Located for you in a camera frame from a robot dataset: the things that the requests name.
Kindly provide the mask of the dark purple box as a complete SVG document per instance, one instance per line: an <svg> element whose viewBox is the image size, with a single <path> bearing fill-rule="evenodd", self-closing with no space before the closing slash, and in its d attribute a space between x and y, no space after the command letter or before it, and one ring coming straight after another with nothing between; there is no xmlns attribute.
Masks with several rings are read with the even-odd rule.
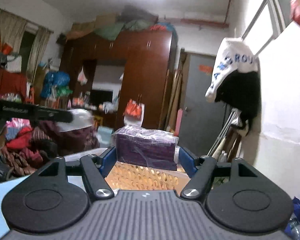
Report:
<svg viewBox="0 0 300 240"><path fill-rule="evenodd" d="M177 170L175 148L178 140L169 132L132 125L111 135L119 162L170 171Z"/></svg>

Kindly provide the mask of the white plastic basket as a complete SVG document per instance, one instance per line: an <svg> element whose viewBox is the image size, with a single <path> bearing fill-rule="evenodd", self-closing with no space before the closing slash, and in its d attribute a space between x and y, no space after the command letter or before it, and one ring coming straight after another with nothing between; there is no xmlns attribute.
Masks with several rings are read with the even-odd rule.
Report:
<svg viewBox="0 0 300 240"><path fill-rule="evenodd" d="M169 171L121 162L117 162L106 177L106 182L114 190L175 190L178 193L189 180L181 167Z"/></svg>

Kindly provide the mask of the maroon clothes pile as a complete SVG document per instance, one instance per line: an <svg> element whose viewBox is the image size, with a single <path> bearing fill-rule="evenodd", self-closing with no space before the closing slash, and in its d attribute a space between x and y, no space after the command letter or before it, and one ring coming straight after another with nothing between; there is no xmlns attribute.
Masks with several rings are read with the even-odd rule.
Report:
<svg viewBox="0 0 300 240"><path fill-rule="evenodd" d="M62 132L55 122L39 121L32 131L30 145L53 158L93 150L100 143L93 127Z"/></svg>

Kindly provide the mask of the grey metal door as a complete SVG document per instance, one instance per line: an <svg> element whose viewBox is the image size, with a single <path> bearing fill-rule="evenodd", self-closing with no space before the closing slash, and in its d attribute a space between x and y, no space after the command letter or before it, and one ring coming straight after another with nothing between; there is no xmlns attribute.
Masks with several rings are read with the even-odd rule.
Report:
<svg viewBox="0 0 300 240"><path fill-rule="evenodd" d="M179 146L187 148L195 155L208 154L230 114L230 107L226 104L209 103L205 98L205 93L211 85L215 59L210 55L187 55L189 71Z"/></svg>

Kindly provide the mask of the red white hanging bag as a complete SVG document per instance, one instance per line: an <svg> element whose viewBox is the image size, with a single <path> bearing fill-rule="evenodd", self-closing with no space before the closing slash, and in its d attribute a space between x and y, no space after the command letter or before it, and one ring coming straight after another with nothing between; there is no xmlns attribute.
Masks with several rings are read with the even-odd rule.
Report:
<svg viewBox="0 0 300 240"><path fill-rule="evenodd" d="M123 113L125 125L141 127L143 123L143 104L130 99Z"/></svg>

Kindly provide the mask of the brown wooden wardrobe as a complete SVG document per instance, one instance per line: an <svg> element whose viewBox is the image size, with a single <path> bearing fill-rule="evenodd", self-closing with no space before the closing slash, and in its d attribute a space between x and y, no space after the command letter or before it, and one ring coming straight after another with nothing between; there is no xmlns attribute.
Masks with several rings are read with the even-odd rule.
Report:
<svg viewBox="0 0 300 240"><path fill-rule="evenodd" d="M172 90L177 40L170 31L122 31L115 41L89 33L65 43L60 70L76 98L92 89L97 65L124 66L116 128L130 99L145 106L142 126L164 129Z"/></svg>

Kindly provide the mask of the white black hanging jacket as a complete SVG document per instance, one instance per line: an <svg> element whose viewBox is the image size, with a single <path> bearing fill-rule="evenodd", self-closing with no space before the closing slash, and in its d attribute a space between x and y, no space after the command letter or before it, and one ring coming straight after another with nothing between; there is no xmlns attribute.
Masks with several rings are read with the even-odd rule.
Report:
<svg viewBox="0 0 300 240"><path fill-rule="evenodd" d="M256 56L240 38L224 38L217 51L206 100L221 101L237 109L238 122L231 125L245 136L257 117L260 95Z"/></svg>

